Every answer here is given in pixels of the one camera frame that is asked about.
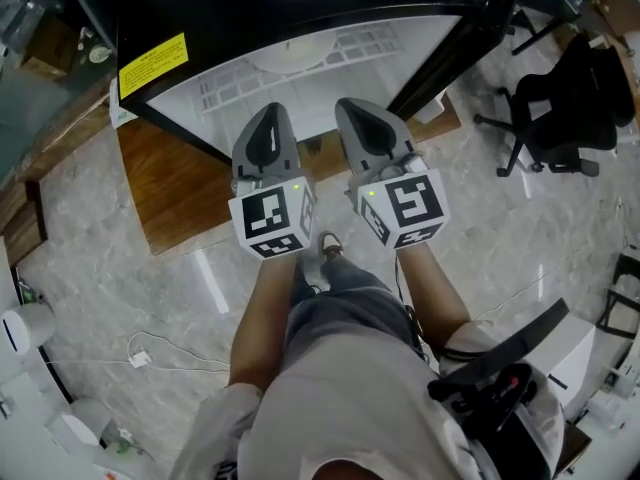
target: person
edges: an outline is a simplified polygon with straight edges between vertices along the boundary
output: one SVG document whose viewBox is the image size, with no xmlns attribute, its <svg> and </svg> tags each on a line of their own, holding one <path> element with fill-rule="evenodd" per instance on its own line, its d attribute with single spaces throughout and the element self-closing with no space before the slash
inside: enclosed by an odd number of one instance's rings
<svg viewBox="0 0 640 480">
<path fill-rule="evenodd" d="M 427 395 L 437 377 L 405 306 L 336 235 L 319 246 L 327 292 L 307 284 L 296 254 L 262 263 L 229 385 L 201 405 L 171 480 L 479 480 L 462 429 Z M 471 322 L 426 243 L 397 257 L 428 345 L 477 352 L 501 341 Z M 534 416 L 557 462 L 562 415 L 545 389 Z"/>
</svg>

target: yellow warning label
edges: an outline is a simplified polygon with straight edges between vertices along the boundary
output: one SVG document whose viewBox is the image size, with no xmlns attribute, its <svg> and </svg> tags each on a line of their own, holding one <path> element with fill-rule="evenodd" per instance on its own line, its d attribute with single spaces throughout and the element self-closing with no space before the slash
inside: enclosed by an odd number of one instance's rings
<svg viewBox="0 0 640 480">
<path fill-rule="evenodd" d="M 188 60 L 184 34 L 156 46 L 120 70 L 120 98 L 126 98 L 151 80 Z"/>
</svg>

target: black office chair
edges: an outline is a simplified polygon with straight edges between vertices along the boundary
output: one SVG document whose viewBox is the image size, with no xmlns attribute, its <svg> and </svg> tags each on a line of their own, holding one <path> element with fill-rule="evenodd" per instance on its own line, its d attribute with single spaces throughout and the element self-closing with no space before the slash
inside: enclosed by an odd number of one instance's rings
<svg viewBox="0 0 640 480">
<path fill-rule="evenodd" d="M 511 174 L 522 146 L 533 157 L 531 169 L 541 172 L 581 172 L 598 176 L 596 162 L 580 158 L 578 148 L 611 150 L 616 147 L 616 126 L 627 126 L 635 106 L 622 62 L 616 50 L 591 49 L 584 36 L 575 37 L 562 58 L 546 75 L 527 75 L 507 97 L 512 123 L 476 114 L 474 121 L 511 132 L 516 137 L 509 164 L 497 174 Z M 529 103 L 549 100 L 551 110 L 532 120 Z"/>
</svg>

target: tiled floor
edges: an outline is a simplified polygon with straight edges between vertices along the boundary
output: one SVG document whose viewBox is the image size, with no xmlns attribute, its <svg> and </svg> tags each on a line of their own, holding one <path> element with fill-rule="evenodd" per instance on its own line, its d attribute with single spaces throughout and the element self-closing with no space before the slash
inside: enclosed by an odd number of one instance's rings
<svg viewBox="0 0 640 480">
<path fill-rule="evenodd" d="M 464 129 L 422 145 L 430 167 L 441 170 L 453 213 L 432 248 L 474 317 L 516 327 L 564 297 L 576 315 L 594 321 L 617 254 L 625 240 L 640 239 L 640 148 L 621 146 L 617 158 L 598 153 L 597 179 L 519 169 L 497 178 L 504 136 L 476 128 L 473 113 L 496 113 L 492 86 L 513 89 L 524 74 L 547 72 L 557 60 L 544 42 L 513 58 L 510 42 L 451 87 Z M 316 187 L 316 231 L 336 231 L 351 259 L 393 285 L 393 257 L 353 213 L 343 195 L 347 178 Z M 58 166 L 41 187 L 50 240 L 20 267 L 55 311 L 58 331 L 47 345 L 52 358 L 126 359 L 128 338 L 139 330 L 203 357 L 228 358 L 258 268 L 238 247 L 230 225 L 152 257 L 112 130 Z M 317 260 L 309 258 L 308 267 L 317 279 Z M 205 282 L 208 268 L 226 299 L 226 313 Z M 144 346 L 158 363 L 216 368 L 139 339 L 136 350 Z M 619 344 L 598 335 L 589 389 Z M 198 402 L 226 380 L 224 374 L 119 364 L 61 364 L 58 370 L 72 394 L 102 400 L 117 424 L 167 469 Z"/>
</svg>

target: white t-shirt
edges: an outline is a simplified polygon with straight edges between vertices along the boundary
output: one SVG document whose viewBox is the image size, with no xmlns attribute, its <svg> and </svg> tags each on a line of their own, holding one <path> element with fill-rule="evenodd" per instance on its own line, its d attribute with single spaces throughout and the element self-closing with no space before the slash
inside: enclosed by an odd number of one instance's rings
<svg viewBox="0 0 640 480">
<path fill-rule="evenodd" d="M 502 341 L 494 336 L 490 326 L 469 323 L 449 347 L 483 351 Z M 443 374 L 455 367 L 440 364 Z M 340 459 L 384 480 L 480 480 L 462 429 L 428 396 L 435 378 L 397 338 L 346 326 L 318 338 L 266 393 L 236 384 L 205 401 L 171 480 L 311 480 Z M 527 410 L 555 464 L 562 413 L 544 377 L 538 381 Z"/>
</svg>

